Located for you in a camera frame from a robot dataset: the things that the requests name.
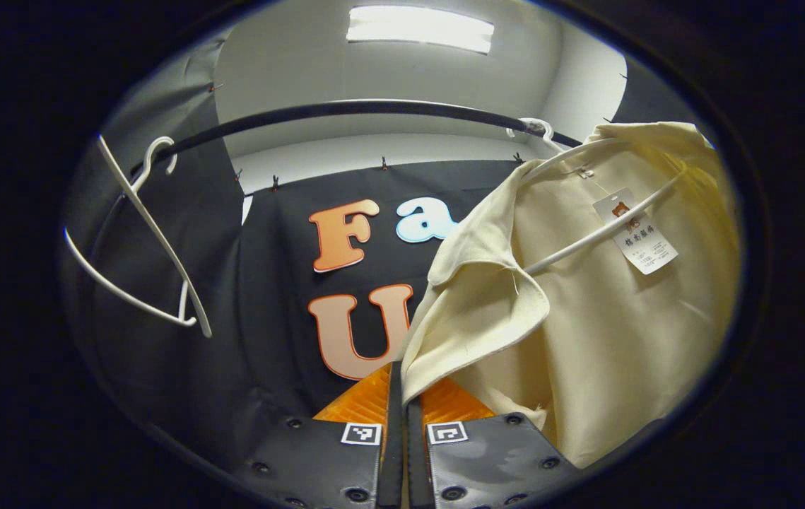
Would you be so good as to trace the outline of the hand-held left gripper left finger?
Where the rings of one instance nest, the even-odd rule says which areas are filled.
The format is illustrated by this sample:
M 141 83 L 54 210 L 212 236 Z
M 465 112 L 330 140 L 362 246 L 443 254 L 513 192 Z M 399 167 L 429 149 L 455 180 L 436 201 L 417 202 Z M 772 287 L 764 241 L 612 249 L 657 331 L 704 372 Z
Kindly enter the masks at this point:
M 275 508 L 399 508 L 403 460 L 399 365 L 392 362 L 314 418 L 267 419 L 232 476 Z

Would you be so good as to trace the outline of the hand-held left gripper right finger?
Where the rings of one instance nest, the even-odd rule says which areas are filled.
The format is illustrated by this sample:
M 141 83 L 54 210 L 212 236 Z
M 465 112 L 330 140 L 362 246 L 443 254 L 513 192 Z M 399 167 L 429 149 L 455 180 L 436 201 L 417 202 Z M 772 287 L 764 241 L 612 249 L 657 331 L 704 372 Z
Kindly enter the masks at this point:
M 531 508 L 579 468 L 521 412 L 496 414 L 453 380 L 406 406 L 412 508 Z

